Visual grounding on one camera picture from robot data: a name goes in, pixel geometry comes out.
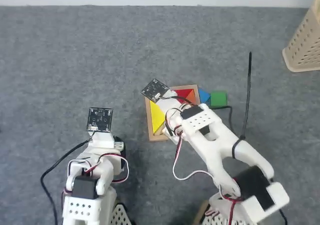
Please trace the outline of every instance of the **carpet floor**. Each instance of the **carpet floor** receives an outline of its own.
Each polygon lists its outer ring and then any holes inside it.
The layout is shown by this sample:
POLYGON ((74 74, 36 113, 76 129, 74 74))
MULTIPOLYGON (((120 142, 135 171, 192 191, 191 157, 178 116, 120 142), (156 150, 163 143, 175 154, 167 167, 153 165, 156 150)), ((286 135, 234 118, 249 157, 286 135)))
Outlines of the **carpet floor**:
MULTIPOLYGON (((320 220, 320 72, 292 73, 282 49, 306 13, 296 8, 0 7, 0 221, 51 225, 41 174, 88 138, 89 107, 113 108, 112 132, 127 144, 130 177, 117 194, 138 225, 191 224, 217 192, 209 177, 172 175, 176 147, 149 142, 141 89, 158 78, 228 93, 233 126, 245 112, 252 51, 247 141, 290 196, 290 225, 320 220)), ((228 111, 217 111, 227 123, 228 111)), ((45 182, 58 207, 68 160, 45 182)), ((246 166, 226 159, 235 175, 246 166)), ((206 166, 183 143, 176 172, 206 166)), ((266 224, 284 224, 273 215, 266 224)))

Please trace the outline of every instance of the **perforated plastic basket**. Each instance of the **perforated plastic basket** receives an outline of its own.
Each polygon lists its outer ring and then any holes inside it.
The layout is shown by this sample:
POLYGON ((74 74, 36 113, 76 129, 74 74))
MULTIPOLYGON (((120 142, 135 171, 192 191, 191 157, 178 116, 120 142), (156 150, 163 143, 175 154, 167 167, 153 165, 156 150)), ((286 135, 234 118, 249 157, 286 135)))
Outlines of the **perforated plastic basket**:
POLYGON ((320 23, 314 7, 308 10, 282 54, 292 72, 320 70, 320 23))

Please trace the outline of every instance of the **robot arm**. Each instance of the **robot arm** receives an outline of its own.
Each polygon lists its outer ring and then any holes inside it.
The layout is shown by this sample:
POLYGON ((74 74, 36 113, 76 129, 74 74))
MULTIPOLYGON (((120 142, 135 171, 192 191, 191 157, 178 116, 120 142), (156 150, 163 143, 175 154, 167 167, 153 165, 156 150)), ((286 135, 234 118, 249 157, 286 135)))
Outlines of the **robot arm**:
POLYGON ((87 148, 69 162, 63 203, 63 225, 109 225, 117 198, 111 183, 129 176, 128 161, 122 156, 125 145, 110 133, 112 109, 91 108, 87 148), (127 165, 127 175, 114 180, 127 165))
MULTIPOLYGON (((236 206, 236 219, 250 224, 258 223, 289 202, 281 184, 270 183, 274 177, 271 164, 248 142, 230 131, 206 104, 181 104, 176 99, 177 94, 156 79, 142 90, 142 94, 166 114, 167 126, 162 132, 175 144, 181 136, 205 162, 214 184, 230 195, 243 199, 236 206), (232 178, 222 163, 227 157, 240 160, 250 168, 245 174, 232 178)), ((210 204, 219 207, 225 214, 228 213, 226 206, 230 210, 230 202, 221 200, 219 194, 210 199, 210 204)))

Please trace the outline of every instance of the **black circuit board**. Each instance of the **black circuit board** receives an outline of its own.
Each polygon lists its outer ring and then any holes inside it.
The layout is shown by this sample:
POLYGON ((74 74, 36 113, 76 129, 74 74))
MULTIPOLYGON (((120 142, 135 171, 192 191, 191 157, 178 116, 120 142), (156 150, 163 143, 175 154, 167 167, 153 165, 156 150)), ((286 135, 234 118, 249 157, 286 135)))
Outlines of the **black circuit board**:
POLYGON ((90 107, 86 126, 87 131, 110 133, 112 113, 112 108, 90 107))
POLYGON ((167 91, 169 87, 157 79, 153 79, 149 84, 141 91, 141 94, 156 103, 159 100, 159 97, 162 97, 167 91))

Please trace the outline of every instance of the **blue triangle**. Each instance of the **blue triangle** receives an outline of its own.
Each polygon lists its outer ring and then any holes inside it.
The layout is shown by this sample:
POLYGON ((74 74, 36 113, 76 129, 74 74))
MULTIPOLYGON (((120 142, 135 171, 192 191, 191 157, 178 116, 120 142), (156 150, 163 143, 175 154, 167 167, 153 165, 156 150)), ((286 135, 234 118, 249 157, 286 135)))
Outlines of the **blue triangle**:
POLYGON ((199 88, 199 97, 200 97, 200 102, 203 104, 206 101, 208 101, 208 99, 210 98, 210 93, 207 93, 205 90, 199 88))

